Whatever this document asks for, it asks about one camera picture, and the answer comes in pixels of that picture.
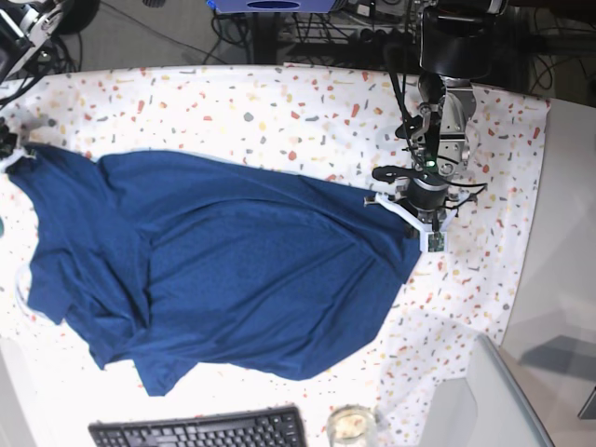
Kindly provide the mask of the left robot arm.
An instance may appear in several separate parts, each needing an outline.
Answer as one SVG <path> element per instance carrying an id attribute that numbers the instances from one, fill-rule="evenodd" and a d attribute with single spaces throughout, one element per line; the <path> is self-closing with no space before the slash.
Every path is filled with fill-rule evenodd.
<path id="1" fill-rule="evenodd" d="M 415 114 L 406 107 L 406 76 L 395 65 L 398 45 L 384 48 L 384 60 L 401 112 L 396 136 L 406 143 L 408 168 L 376 167 L 377 182 L 394 184 L 392 195 L 366 198 L 397 214 L 419 241 L 422 252 L 448 248 L 448 226 L 458 211 L 477 200 L 486 183 L 466 181 L 473 150 L 466 134 L 477 100 L 472 83 L 490 73 L 493 31 L 504 1 L 424 1 L 419 11 L 407 6 L 416 21 L 420 44 Z"/>

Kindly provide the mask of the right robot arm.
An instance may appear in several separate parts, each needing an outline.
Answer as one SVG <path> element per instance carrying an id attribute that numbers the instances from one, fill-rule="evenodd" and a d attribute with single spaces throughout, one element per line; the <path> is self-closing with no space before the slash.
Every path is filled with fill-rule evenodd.
<path id="1" fill-rule="evenodd" d="M 99 1 L 3 1 L 1 81 L 16 80 L 1 94 L 6 108 L 45 76 L 82 71 L 82 31 L 96 17 Z"/>

